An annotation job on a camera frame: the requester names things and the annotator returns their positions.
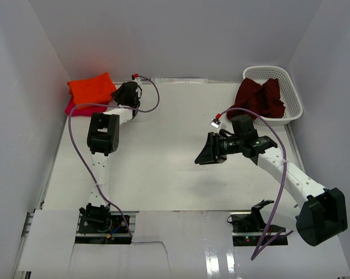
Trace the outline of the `orange t shirt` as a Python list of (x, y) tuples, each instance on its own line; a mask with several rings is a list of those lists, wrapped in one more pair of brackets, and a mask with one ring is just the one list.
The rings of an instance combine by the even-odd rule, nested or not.
[(71, 95), (70, 104), (72, 108), (81, 105), (78, 110), (95, 104), (107, 105), (112, 99), (111, 94), (116, 91), (108, 72), (93, 78), (72, 80), (67, 85)]

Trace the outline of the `dark red t shirt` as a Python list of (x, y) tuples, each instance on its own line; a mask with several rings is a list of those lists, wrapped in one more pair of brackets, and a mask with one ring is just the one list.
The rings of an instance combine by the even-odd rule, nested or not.
[(286, 107), (280, 100), (279, 80), (270, 78), (261, 85), (245, 78), (231, 108), (243, 108), (262, 117), (281, 119)]

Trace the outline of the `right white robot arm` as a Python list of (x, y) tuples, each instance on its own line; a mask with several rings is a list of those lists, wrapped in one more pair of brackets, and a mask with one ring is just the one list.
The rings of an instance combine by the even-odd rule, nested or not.
[(262, 200), (252, 206), (249, 215), (232, 217), (239, 231), (263, 232), (281, 227), (296, 231), (307, 244), (317, 246), (347, 230), (345, 196), (338, 188), (326, 188), (289, 162), (282, 146), (268, 136), (258, 135), (250, 116), (234, 117), (232, 126), (232, 133), (219, 129), (207, 134), (195, 164), (220, 164), (228, 155), (240, 153), (282, 183), (297, 205), (278, 212), (277, 200)]

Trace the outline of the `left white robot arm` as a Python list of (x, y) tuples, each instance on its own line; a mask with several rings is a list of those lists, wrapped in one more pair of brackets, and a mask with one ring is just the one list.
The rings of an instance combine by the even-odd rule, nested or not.
[(88, 204), (80, 212), (86, 222), (100, 232), (111, 227), (110, 204), (107, 197), (100, 194), (107, 188), (107, 169), (112, 153), (118, 149), (120, 125), (134, 119), (140, 107), (141, 80), (136, 77), (123, 83), (113, 93), (116, 108), (103, 113), (94, 113), (91, 117), (87, 146), (92, 155), (92, 179), (95, 185), (91, 189)]

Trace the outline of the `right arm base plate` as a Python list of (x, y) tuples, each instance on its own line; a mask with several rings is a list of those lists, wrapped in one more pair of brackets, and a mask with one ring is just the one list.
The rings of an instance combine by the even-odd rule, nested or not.
[(233, 226), (234, 233), (263, 232), (266, 222), (263, 220), (261, 210), (274, 203), (272, 200), (262, 200), (254, 205), (248, 214), (230, 214), (226, 221)]

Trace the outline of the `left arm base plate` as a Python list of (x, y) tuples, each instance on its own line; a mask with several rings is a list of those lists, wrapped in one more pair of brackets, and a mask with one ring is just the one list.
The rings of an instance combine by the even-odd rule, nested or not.
[(101, 220), (92, 220), (85, 216), (80, 216), (77, 228), (79, 234), (127, 234), (127, 225), (120, 215), (109, 215)]

